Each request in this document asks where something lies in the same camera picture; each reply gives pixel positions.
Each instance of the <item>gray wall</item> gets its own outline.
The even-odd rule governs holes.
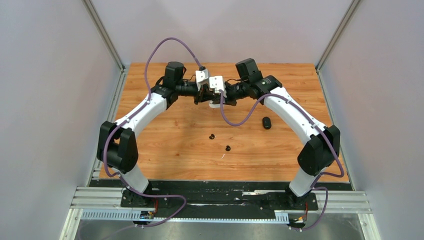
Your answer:
[[[82,1],[0,1],[0,239],[58,239],[118,68]]]
[[[317,63],[351,0],[92,0],[126,64],[166,37],[201,62]],[[169,42],[153,62],[192,62]]]
[[[424,2],[364,0],[322,70],[382,239],[423,239]]]

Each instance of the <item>gray floor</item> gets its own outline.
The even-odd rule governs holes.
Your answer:
[[[309,214],[312,224],[318,215]],[[118,229],[131,225],[129,221],[84,220],[81,240],[102,240]],[[357,214],[325,214],[313,229],[303,232],[289,230],[284,224],[254,223],[192,223],[167,222],[152,228],[131,228],[108,240],[363,240]]]

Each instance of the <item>wood grain surface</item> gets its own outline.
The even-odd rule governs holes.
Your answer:
[[[205,63],[212,76],[237,79],[234,63]],[[147,79],[152,87],[163,76],[166,63],[152,63]],[[189,79],[197,66],[185,64]],[[321,85],[313,64],[258,64],[264,76],[275,76],[289,94],[312,116],[331,125]],[[126,79],[116,119],[137,106],[147,94],[144,63],[133,63]],[[227,118],[243,120],[255,100],[245,98],[237,106],[225,106]],[[271,129],[262,118],[270,117]],[[138,165],[149,179],[291,181],[299,169],[297,156],[303,148],[295,133],[274,112],[258,105],[242,126],[232,127],[220,109],[207,102],[195,105],[192,97],[182,97],[156,117],[137,138]],[[339,173],[336,163],[329,172]],[[107,178],[104,169],[100,178]],[[323,176],[320,181],[347,182],[348,177]]]

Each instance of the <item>wooden tabletop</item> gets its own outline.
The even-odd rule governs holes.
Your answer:
[[[151,87],[164,75],[165,66],[150,64],[147,78]],[[234,63],[204,66],[212,76],[238,79]],[[197,66],[187,63],[185,67],[184,78],[189,79]],[[313,64],[266,63],[258,67],[264,76],[275,76],[312,116],[328,126],[332,124]],[[144,63],[131,64],[116,119],[146,97],[144,68]],[[237,106],[224,106],[225,114],[238,123],[254,103],[251,98],[238,100]],[[271,129],[263,128],[263,117],[271,119]],[[192,97],[183,96],[147,125],[137,138],[137,146],[137,164],[149,179],[230,181],[291,181],[299,169],[297,157],[303,148],[288,125],[265,106],[259,104],[245,124],[233,127],[223,120],[219,108],[210,108],[207,102],[195,105]],[[336,163],[327,171],[340,172]],[[99,176],[107,178],[104,169]],[[320,181],[349,180],[347,176],[323,176]]]

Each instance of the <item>robotic arm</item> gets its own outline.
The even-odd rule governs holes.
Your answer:
[[[238,99],[251,97],[259,99],[266,94],[283,96],[287,101],[275,96],[266,96],[260,103],[271,109],[280,116],[300,138],[304,148],[297,157],[300,169],[294,180],[289,184],[289,193],[293,198],[305,196],[311,191],[312,183],[328,166],[335,160],[329,147],[321,134],[316,130],[318,127],[329,139],[337,155],[340,148],[340,131],[332,125],[325,126],[322,122],[314,119],[289,95],[282,84],[272,75],[263,77],[255,61],[251,58],[238,62],[236,65],[240,81],[235,84],[224,82],[222,76],[210,76],[204,67],[196,71],[196,81],[184,80],[186,71],[180,62],[169,62],[165,68],[165,74],[151,89],[152,95],[148,105],[137,115],[129,119],[135,111],[142,107],[148,100],[147,97],[130,113],[116,121],[116,123],[104,122],[100,127],[97,158],[103,161],[103,151],[106,139],[110,132],[123,121],[127,121],[113,136],[119,139],[119,143],[111,141],[107,149],[107,164],[115,171],[120,172],[121,177],[137,191],[143,193],[149,181],[137,166],[138,150],[136,138],[144,127],[157,115],[168,109],[179,96],[190,96],[194,103],[209,101],[211,107],[220,104],[221,94],[224,96],[223,104],[235,106]],[[314,124],[293,106],[297,105]]]

